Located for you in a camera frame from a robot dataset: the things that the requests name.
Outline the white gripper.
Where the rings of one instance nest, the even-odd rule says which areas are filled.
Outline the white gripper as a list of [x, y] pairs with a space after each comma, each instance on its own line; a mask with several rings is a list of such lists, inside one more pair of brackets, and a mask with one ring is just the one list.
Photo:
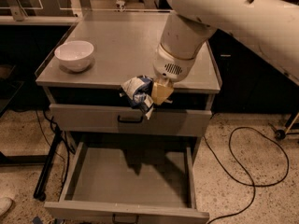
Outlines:
[[159, 44], [155, 51], [153, 63], [157, 77], [153, 82], [151, 98], [156, 105], [161, 105], [173, 93], [173, 83], [180, 82], [190, 73], [195, 58], [182, 59], [173, 56]]

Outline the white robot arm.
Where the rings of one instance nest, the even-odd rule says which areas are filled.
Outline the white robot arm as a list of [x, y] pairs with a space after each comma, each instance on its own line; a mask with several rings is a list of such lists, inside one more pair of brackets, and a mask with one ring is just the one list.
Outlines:
[[204, 41], [230, 51], [218, 59], [222, 91], [216, 107], [228, 110], [298, 106], [299, 7], [281, 0], [166, 0], [168, 17], [154, 65], [160, 77], [185, 78]]

